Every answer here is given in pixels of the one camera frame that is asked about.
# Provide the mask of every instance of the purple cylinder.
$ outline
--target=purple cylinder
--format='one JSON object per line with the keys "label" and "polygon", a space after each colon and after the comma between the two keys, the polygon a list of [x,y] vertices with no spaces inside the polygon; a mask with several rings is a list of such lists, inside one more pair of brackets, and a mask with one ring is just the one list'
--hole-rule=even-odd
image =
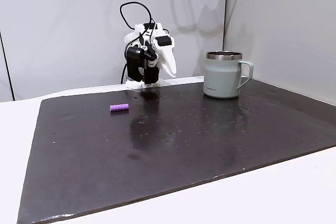
{"label": "purple cylinder", "polygon": [[128,104],[111,105],[110,112],[128,110],[128,108],[129,108]]}

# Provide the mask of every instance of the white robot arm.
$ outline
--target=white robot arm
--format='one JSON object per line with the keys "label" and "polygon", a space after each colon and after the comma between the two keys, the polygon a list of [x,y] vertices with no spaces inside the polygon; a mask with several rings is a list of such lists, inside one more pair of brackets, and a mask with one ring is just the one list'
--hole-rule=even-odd
{"label": "white robot arm", "polygon": [[[128,44],[135,38],[137,38],[140,34],[142,34],[148,24],[140,24],[135,25],[134,32],[125,36],[124,42]],[[146,42],[150,44],[150,46],[154,49],[157,60],[155,62],[150,63],[149,67],[154,67],[155,65],[166,72],[170,77],[176,77],[176,62],[173,55],[173,50],[175,47],[175,41],[170,34],[166,33],[163,30],[161,23],[156,24],[155,29],[148,29],[147,32],[142,36],[142,38],[137,39],[135,42],[131,43],[131,47],[148,47],[146,46]]]}
{"label": "white robot arm", "polygon": [[145,84],[157,83],[160,69],[172,78],[176,77],[176,63],[173,55],[175,41],[168,30],[162,28],[161,23],[154,21],[135,25],[134,32],[126,35],[124,42],[129,79],[143,81]]}

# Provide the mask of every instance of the mug lid rim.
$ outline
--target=mug lid rim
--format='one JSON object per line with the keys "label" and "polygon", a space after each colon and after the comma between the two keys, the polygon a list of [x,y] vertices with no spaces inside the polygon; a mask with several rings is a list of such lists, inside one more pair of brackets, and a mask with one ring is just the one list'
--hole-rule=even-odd
{"label": "mug lid rim", "polygon": [[211,60],[241,60],[243,54],[234,51],[209,51],[206,53],[206,58]]}

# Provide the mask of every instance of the mug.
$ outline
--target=mug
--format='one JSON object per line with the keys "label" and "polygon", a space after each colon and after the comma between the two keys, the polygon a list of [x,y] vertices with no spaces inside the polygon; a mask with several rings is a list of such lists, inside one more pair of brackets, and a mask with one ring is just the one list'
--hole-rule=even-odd
{"label": "mug", "polygon": [[[214,98],[237,97],[240,88],[252,79],[253,63],[242,60],[241,52],[213,51],[206,53],[203,91]],[[242,64],[249,66],[248,79],[241,82]]]}

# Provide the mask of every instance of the dark mat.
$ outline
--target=dark mat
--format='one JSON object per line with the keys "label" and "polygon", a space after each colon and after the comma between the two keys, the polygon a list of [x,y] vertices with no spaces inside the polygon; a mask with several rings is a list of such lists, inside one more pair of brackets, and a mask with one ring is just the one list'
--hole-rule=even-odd
{"label": "dark mat", "polygon": [[[336,145],[335,106],[255,80],[230,100],[202,87],[43,101],[18,223],[79,217]],[[120,103],[130,110],[110,114]]]}

